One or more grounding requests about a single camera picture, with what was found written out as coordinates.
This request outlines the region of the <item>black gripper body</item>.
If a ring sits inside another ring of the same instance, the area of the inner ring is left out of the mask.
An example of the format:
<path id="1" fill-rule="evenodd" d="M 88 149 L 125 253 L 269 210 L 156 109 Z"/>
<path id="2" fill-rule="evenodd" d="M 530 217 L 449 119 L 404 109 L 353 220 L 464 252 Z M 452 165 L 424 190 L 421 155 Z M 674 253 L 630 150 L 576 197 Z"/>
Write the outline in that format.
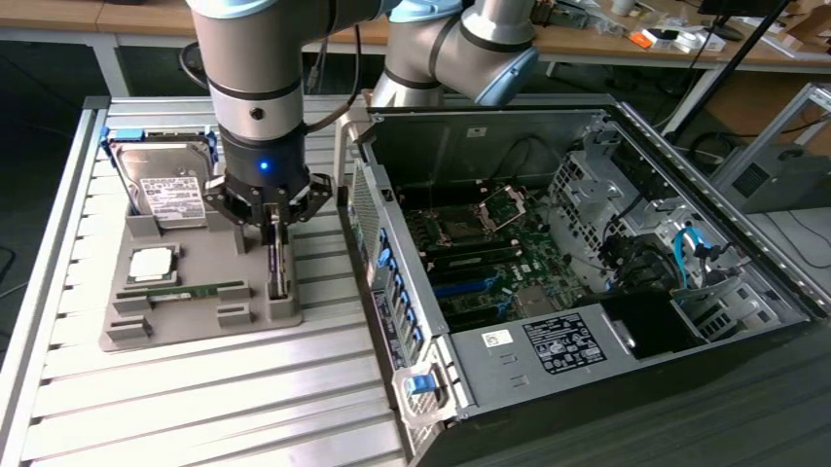
<path id="1" fill-rule="evenodd" d="M 290 204 L 310 183 L 305 136 L 304 126 L 268 140 L 248 139 L 220 127 L 225 187 L 249 204 L 274 204 L 286 217 L 298 217 L 306 204 Z"/>

